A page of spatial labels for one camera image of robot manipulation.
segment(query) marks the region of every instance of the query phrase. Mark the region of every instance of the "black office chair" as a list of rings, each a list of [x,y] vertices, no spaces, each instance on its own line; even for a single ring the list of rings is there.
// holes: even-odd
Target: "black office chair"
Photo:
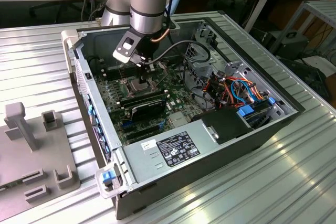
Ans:
[[[51,2],[48,2],[48,3],[35,5],[35,6],[32,6],[32,7],[29,8],[29,15],[30,15],[30,17],[34,18],[34,17],[36,17],[35,10],[45,8],[45,7],[52,7],[52,6],[59,5],[59,8],[58,8],[57,13],[56,13],[56,17],[55,17],[55,22],[54,22],[54,24],[57,24],[58,21],[59,21],[59,18],[61,17],[62,12],[66,11],[68,8],[76,10],[79,13],[81,12],[81,8],[74,5],[74,3],[83,3],[83,0],[51,1]],[[84,10],[84,13],[85,13],[86,16],[88,16],[88,12],[86,10]]]

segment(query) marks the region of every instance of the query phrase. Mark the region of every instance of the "blue tab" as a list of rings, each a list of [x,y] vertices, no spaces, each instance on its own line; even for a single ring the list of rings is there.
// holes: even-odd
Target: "blue tab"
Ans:
[[[108,182],[111,182],[113,179],[115,179],[117,177],[113,170],[109,170],[107,172],[102,173],[102,176],[103,176],[103,183],[104,184],[106,184]]]
[[[268,98],[268,101],[271,105],[273,105],[275,103],[275,100],[274,100],[273,97]]]
[[[241,106],[238,110],[239,114],[241,114],[241,116],[246,116],[248,114],[251,114],[254,112],[254,109],[252,109],[252,107],[250,105],[245,105],[245,106]]]
[[[92,106],[92,104],[89,106],[89,109],[88,109],[88,113],[89,113],[89,115],[91,115],[92,114],[92,110],[93,110],[93,106]]]

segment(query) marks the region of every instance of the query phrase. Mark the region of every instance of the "aluminum extrusion table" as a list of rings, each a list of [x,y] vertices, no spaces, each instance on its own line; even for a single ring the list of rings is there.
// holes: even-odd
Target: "aluminum extrusion table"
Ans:
[[[335,109],[228,16],[206,14],[301,102],[304,114],[256,151],[116,221],[111,200],[99,195],[93,178],[97,164],[71,88],[59,34],[97,23],[2,29],[0,113],[5,103],[19,100],[27,107],[28,118],[50,109],[61,112],[81,181],[76,191],[3,223],[336,222]],[[225,43],[219,41],[218,46],[235,60]]]
[[[291,19],[288,21],[285,28],[282,30],[280,36],[273,43],[270,48],[270,52],[275,52],[279,47],[281,41],[287,35],[289,30],[293,27],[295,22],[301,16],[304,10],[310,12],[308,18],[303,22],[298,32],[302,33],[307,29],[308,25],[312,22],[314,17],[323,20],[326,24],[330,25],[333,29],[336,29],[336,2],[335,1],[303,1]],[[336,36],[328,43],[323,51],[328,50],[330,47],[336,44]]]

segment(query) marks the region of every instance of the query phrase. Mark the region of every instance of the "label sticker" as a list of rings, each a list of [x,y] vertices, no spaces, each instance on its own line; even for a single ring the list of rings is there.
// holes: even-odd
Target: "label sticker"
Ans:
[[[156,147],[156,140],[152,139],[152,140],[149,140],[147,142],[144,142],[144,143],[141,144],[141,147],[144,151],[146,151],[150,148]]]
[[[156,145],[170,167],[200,154],[186,131],[158,141]]]

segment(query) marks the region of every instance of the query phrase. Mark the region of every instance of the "power supply label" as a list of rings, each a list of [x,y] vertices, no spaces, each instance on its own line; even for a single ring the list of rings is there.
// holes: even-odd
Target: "power supply label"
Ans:
[[[156,142],[156,145],[170,167],[200,154],[186,131]]]

